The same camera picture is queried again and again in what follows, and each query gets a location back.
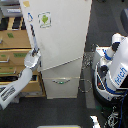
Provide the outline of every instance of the black floor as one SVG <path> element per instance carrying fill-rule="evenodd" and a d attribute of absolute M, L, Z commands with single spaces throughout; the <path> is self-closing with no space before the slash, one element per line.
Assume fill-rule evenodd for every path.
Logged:
<path fill-rule="evenodd" d="M 85 52 L 91 51 L 92 44 L 110 46 L 114 33 L 127 35 L 120 22 L 120 12 L 127 7 L 127 0 L 106 0 L 104 3 L 93 0 Z M 84 86 L 84 81 L 80 81 L 80 85 Z M 10 104 L 4 111 L 0 111 L 0 128 L 36 128 L 41 125 L 92 128 L 91 115 L 98 117 L 103 128 L 105 119 L 101 110 L 87 108 L 86 100 L 86 95 L 80 91 L 77 99 L 21 98 L 19 104 Z"/>

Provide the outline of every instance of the white refrigerator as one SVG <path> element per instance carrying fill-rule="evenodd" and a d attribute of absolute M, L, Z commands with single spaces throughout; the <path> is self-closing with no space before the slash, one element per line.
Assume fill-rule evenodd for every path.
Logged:
<path fill-rule="evenodd" d="M 19 1 L 31 47 L 34 47 L 34 42 L 30 24 L 34 27 L 41 51 L 42 67 L 39 70 L 47 98 L 77 97 L 92 0 Z"/>

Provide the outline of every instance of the white robot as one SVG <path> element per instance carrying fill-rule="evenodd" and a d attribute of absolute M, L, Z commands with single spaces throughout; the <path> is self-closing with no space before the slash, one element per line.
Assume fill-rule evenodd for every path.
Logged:
<path fill-rule="evenodd" d="M 36 70 L 40 64 L 41 53 L 36 44 L 36 38 L 31 25 L 35 48 L 28 52 L 25 57 L 25 69 L 21 72 L 21 77 L 8 85 L 0 86 L 0 109 L 5 109 L 7 105 L 21 92 L 21 90 L 29 83 L 32 78 L 32 72 Z"/>
<path fill-rule="evenodd" d="M 117 33 L 112 46 L 97 47 L 92 69 L 94 93 L 103 102 L 116 104 L 128 89 L 128 37 Z"/>

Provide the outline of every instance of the wooden cabinet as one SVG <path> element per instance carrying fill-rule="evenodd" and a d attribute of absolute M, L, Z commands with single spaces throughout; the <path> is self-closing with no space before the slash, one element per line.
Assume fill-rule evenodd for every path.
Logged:
<path fill-rule="evenodd" d="M 11 30 L 14 18 L 9 18 L 7 30 L 0 31 L 0 85 L 8 85 L 11 81 L 5 80 L 5 77 L 16 77 L 25 69 L 24 59 L 31 50 L 28 34 L 26 30 Z M 45 90 L 41 73 L 34 71 L 32 79 L 28 85 L 21 91 L 27 96 L 40 97 L 45 96 Z"/>

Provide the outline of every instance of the refrigerator door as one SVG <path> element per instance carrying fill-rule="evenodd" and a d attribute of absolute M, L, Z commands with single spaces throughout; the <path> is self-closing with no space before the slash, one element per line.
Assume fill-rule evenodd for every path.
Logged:
<path fill-rule="evenodd" d="M 30 24 L 41 51 L 41 71 L 82 57 L 92 0 L 19 0 L 30 39 Z"/>

